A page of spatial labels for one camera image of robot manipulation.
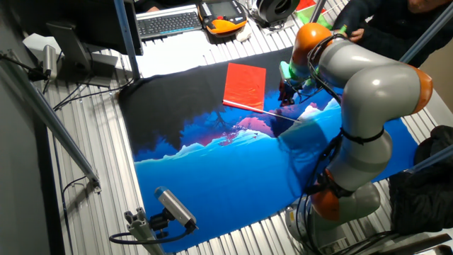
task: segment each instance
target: orange device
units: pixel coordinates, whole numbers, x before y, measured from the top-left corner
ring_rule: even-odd
[[[234,0],[204,0],[198,4],[203,27],[217,37],[230,36],[247,24],[247,13]]]

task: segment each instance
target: keyboard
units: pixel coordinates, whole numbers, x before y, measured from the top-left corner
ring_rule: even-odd
[[[196,11],[140,19],[138,26],[142,40],[202,29]]]

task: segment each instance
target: black cable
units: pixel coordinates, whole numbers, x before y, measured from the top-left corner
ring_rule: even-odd
[[[57,151],[57,140],[55,139],[54,135],[52,135],[52,139],[54,141],[55,160],[57,161],[59,188],[61,189],[62,188],[62,172],[61,172],[61,169],[59,167],[58,151]],[[71,249],[71,254],[74,255],[74,250],[72,248],[71,232],[69,231],[69,219],[68,219],[68,213],[67,213],[67,209],[66,209],[66,202],[64,201],[64,195],[62,196],[62,204],[63,204],[64,222],[66,224],[66,231],[68,232],[69,248]]]
[[[126,237],[126,236],[132,236],[131,233],[118,233],[118,234],[113,234],[110,236],[108,239],[116,244],[128,244],[128,245],[138,245],[138,244],[165,244],[168,242],[174,242],[178,241],[179,239],[182,239],[186,235],[190,234],[190,230],[186,230],[182,235],[179,235],[177,237],[172,237],[172,238],[165,238],[165,239],[160,239],[160,240],[148,240],[148,241],[128,241],[128,240],[121,240],[121,239],[116,239],[116,237]]]
[[[278,24],[279,27],[276,27],[276,26],[275,26],[275,27],[270,27],[270,26],[269,26],[267,29],[268,29],[269,31],[272,31],[272,32],[273,32],[273,31],[279,31],[279,30],[282,30],[282,29],[285,27],[285,24],[286,24],[286,21],[283,21],[282,23]]]
[[[64,196],[64,192],[70,187],[70,185],[72,185],[72,184],[75,183],[76,181],[83,180],[84,178],[86,178],[86,176],[81,177],[81,178],[78,178],[78,179],[73,180],[73,181],[71,181],[70,183],[68,183],[68,185],[66,185],[66,187],[63,188],[62,195]]]
[[[72,96],[72,94],[76,93],[77,90],[79,90],[81,84],[77,84],[77,88],[74,89],[65,99],[61,100],[56,106],[54,106],[54,111],[58,110],[59,107],[68,99]]]
[[[356,249],[356,248],[360,247],[361,245],[364,245],[363,247],[361,247],[360,249],[358,249],[357,251],[355,251],[354,253],[352,253],[350,255],[360,254],[362,251],[372,247],[377,242],[383,240],[383,238],[388,237],[391,234],[394,234],[394,232],[392,232],[392,231],[384,231],[384,232],[376,233],[376,234],[372,235],[371,237],[363,239],[362,241],[357,242],[357,243],[349,246],[346,249],[343,249],[341,251],[337,251],[336,253],[331,254],[331,255],[345,255],[348,252],[351,252],[353,249]]]
[[[89,97],[89,96],[96,96],[96,95],[99,95],[99,94],[104,94],[104,93],[107,93],[107,92],[112,92],[112,91],[117,91],[117,90],[121,90],[123,88],[125,88],[126,86],[129,86],[131,83],[133,82],[133,79],[131,79],[129,82],[127,82],[126,84],[120,86],[120,87],[117,87],[115,89],[108,89],[106,91],[101,91],[101,92],[96,92],[96,93],[91,93],[91,94],[88,94],[88,95],[85,95],[85,96],[79,96],[79,97],[76,97],[76,98],[71,98],[70,100],[68,101],[65,101],[65,102],[60,102],[58,105],[56,105],[54,107],[54,111],[58,111],[59,109],[61,109],[62,107],[64,107],[65,105],[67,105],[69,102],[72,102],[72,101],[75,101],[75,100],[78,100],[78,99],[82,99],[82,98],[85,98],[85,97]]]
[[[253,18],[252,13],[250,13],[250,11],[248,10],[248,8],[246,6],[244,6],[242,3],[239,3],[238,1],[237,1],[237,3],[240,4],[244,8],[244,10],[246,10],[246,12],[250,18]]]
[[[322,89],[325,89],[328,94],[330,94],[337,102],[338,104],[341,105],[341,98],[340,96],[328,85],[326,84],[322,78],[319,76],[318,72],[316,71],[314,67],[314,61],[318,58],[318,55],[320,51],[327,46],[327,44],[335,40],[336,38],[343,38],[348,40],[344,35],[341,34],[335,34],[332,36],[329,36],[322,40],[317,46],[315,46],[312,50],[310,50],[308,54],[308,66],[309,66],[309,71],[310,71],[310,76],[311,78],[316,82],[317,85],[319,85]]]
[[[308,199],[306,199],[305,204],[304,204],[304,221],[305,221],[304,224],[306,226],[306,233],[309,238],[311,251],[317,255],[322,255],[321,251],[319,251],[317,245],[314,243],[313,236],[311,235],[311,217],[310,217],[311,204],[310,204],[310,206],[307,206],[307,205],[308,205]]]
[[[314,92],[313,94],[311,94],[311,95],[304,95],[304,94],[301,93],[299,96],[301,96],[301,95],[302,95],[302,96],[306,96],[306,98],[304,98],[304,100],[302,100],[302,97],[301,97],[300,100],[299,100],[299,104],[301,104],[301,103],[303,103],[303,102],[309,100],[312,96],[316,95],[317,93],[321,92],[322,90],[323,90],[323,89],[320,88],[320,89],[318,89],[317,91],[315,91],[315,92]]]
[[[42,90],[42,94],[43,95],[45,95],[45,92],[47,90],[47,86],[49,86],[49,82],[50,82],[50,79],[47,79],[47,81],[45,82],[44,89]]]
[[[62,51],[62,50],[60,50],[60,51],[59,51],[59,55],[58,55],[58,58],[57,58],[57,63],[58,63],[59,59],[60,59],[60,58],[62,57],[62,54],[63,54],[63,51]]]
[[[38,70],[33,69],[32,67],[29,67],[29,66],[26,65],[26,64],[22,64],[22,63],[20,63],[19,61],[15,61],[14,59],[12,59],[12,58],[10,58],[10,57],[7,57],[6,54],[5,54],[5,55],[0,54],[0,60],[7,60],[7,61],[10,61],[10,62],[12,62],[12,63],[14,63],[14,64],[17,64],[17,65],[21,66],[22,68],[27,69],[27,70],[30,71],[30,72],[34,72],[34,73],[36,73],[36,74],[39,74],[40,76],[45,76],[44,73],[39,72]]]
[[[93,67],[94,67],[93,55],[91,54],[90,48],[87,47],[86,51],[90,54],[90,58],[91,58],[91,73],[93,73]]]
[[[299,202],[297,203],[297,209],[296,209],[296,228],[297,228],[297,232],[299,233],[299,236],[302,238],[302,233],[300,232],[300,229],[299,229],[299,220],[298,220],[298,217],[299,217],[299,208],[300,208],[300,204],[301,204],[301,201],[302,201],[302,196],[304,195],[304,192],[306,190],[306,188],[310,185],[310,183],[313,183],[314,182],[314,177],[316,176],[316,171],[319,167],[319,163],[321,163],[321,156],[319,156],[319,158],[317,159],[316,161],[316,164],[315,164],[315,167],[313,168],[313,171],[311,172],[310,174],[310,177],[306,180],[306,183],[305,183],[305,187],[304,187],[304,190],[302,191],[302,195],[300,196],[299,198]],[[311,250],[312,252],[314,252],[316,255],[322,255],[322,253],[318,250],[318,248],[316,247],[315,243],[314,243],[314,240],[313,240],[313,237],[311,236],[311,231],[310,231],[310,227],[307,223],[307,213],[306,213],[306,209],[308,208],[308,202],[309,202],[309,197],[306,196],[305,197],[305,203],[304,203],[304,209],[303,209],[303,217],[304,217],[304,225],[305,225],[305,230],[306,230],[306,235],[307,237],[309,238],[309,245],[304,243],[304,241],[302,240],[303,242],[303,245],[305,247],[307,247],[309,250]]]

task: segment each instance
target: person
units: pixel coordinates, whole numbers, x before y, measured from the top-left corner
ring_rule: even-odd
[[[385,57],[399,60],[452,0],[350,0],[333,24],[347,26],[349,39]],[[367,23],[365,19],[372,16]],[[453,37],[453,19],[409,62],[419,67]]]
[[[198,4],[200,0],[139,0],[134,4],[137,13],[158,11],[188,4]]]

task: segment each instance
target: black bag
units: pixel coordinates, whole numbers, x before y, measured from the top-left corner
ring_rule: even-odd
[[[436,127],[417,148],[414,163],[453,144],[453,128]],[[399,234],[453,227],[453,157],[415,174],[389,178],[392,229]]]

